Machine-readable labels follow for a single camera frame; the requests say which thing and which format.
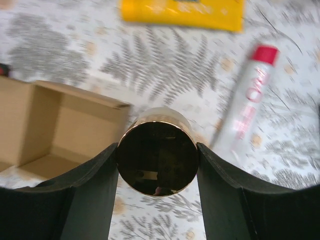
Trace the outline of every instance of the red cap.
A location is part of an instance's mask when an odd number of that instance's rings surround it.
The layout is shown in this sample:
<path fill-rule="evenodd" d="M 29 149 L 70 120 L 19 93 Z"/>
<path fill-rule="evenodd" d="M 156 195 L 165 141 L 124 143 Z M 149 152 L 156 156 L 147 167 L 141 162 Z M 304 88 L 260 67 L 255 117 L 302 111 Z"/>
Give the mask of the red cap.
<path fill-rule="evenodd" d="M 279 50 L 275 46 L 259 45 L 251 57 L 251 60 L 271 64 L 274 66 L 278 58 L 278 53 Z"/>

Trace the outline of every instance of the cylindrical container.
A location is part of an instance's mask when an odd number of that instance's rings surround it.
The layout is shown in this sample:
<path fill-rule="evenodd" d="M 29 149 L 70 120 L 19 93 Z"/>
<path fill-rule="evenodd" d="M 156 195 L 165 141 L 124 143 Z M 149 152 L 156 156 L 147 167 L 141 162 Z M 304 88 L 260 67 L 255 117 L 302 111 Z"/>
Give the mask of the cylindrical container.
<path fill-rule="evenodd" d="M 151 108 L 138 116 L 121 138 L 116 159 L 122 178 L 150 196 L 181 191 L 199 166 L 188 120 L 168 107 Z"/>
<path fill-rule="evenodd" d="M 215 154 L 239 168 L 245 164 L 255 119 L 275 70 L 278 54 L 276 47 L 257 47 L 238 81 L 230 109 L 213 143 Z"/>
<path fill-rule="evenodd" d="M 245 0 L 121 0 L 128 22 L 241 32 Z"/>

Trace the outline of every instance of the metal can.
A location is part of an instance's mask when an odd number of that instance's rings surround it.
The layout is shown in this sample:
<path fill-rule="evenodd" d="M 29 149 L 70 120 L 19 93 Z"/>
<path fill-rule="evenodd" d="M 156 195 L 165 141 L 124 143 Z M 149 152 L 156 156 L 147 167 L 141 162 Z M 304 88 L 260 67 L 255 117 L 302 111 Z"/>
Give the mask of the metal can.
<path fill-rule="evenodd" d="M 151 108 L 138 116 L 122 136 L 116 160 L 123 180 L 150 196 L 183 190 L 199 166 L 191 125 L 168 107 Z"/>

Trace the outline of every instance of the floral tablecloth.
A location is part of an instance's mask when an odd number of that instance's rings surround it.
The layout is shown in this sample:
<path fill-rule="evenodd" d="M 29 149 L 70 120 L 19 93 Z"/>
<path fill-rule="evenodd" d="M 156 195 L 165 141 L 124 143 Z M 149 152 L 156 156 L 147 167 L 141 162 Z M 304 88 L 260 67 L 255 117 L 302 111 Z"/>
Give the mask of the floral tablecloth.
<path fill-rule="evenodd" d="M 169 106 L 207 144 L 253 45 L 276 45 L 281 57 L 243 168 L 293 189 L 320 182 L 320 1 L 247 0 L 243 34 L 124 23 L 115 0 L 0 0 L 0 9 L 0 62 L 15 78 L 128 101 L 131 121 Z M 39 181 L 14 168 L 0 173 L 8 188 Z M 119 178 L 109 240 L 205 238 L 197 179 L 179 194 L 152 198 Z"/>

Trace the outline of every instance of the white tablecloth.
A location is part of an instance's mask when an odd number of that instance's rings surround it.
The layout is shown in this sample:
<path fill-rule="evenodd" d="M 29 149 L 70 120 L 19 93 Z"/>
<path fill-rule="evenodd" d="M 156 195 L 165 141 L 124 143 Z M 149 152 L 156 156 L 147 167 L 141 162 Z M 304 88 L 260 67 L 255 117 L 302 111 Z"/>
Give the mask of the white tablecloth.
<path fill-rule="evenodd" d="M 0 62 L 14 77 L 63 82 L 185 115 L 208 143 L 254 43 L 281 51 L 244 169 L 300 189 L 320 182 L 320 1 L 247 0 L 244 33 L 121 21 L 115 0 L 0 0 Z M 8 188 L 33 186 L 10 168 Z M 109 240 L 203 240 L 197 180 L 172 197 L 119 179 Z"/>

